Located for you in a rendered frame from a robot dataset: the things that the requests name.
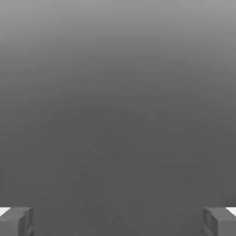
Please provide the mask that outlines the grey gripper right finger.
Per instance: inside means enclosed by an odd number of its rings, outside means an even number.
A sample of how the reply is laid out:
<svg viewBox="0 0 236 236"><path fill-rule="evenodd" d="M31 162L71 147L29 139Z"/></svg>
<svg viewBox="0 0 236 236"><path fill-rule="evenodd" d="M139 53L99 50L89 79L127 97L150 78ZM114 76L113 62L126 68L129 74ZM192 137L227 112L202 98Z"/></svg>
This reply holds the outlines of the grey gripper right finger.
<svg viewBox="0 0 236 236"><path fill-rule="evenodd" d="M236 236L236 207L205 207L202 217L205 236Z"/></svg>

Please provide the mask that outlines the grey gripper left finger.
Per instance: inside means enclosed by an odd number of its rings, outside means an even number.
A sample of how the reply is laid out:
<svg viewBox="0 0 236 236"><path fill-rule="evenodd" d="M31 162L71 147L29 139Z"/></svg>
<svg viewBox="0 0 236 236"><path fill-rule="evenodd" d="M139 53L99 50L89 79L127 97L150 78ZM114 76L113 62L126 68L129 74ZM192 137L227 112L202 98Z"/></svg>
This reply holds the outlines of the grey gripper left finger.
<svg viewBox="0 0 236 236"><path fill-rule="evenodd" d="M35 236L34 209L0 207L0 236Z"/></svg>

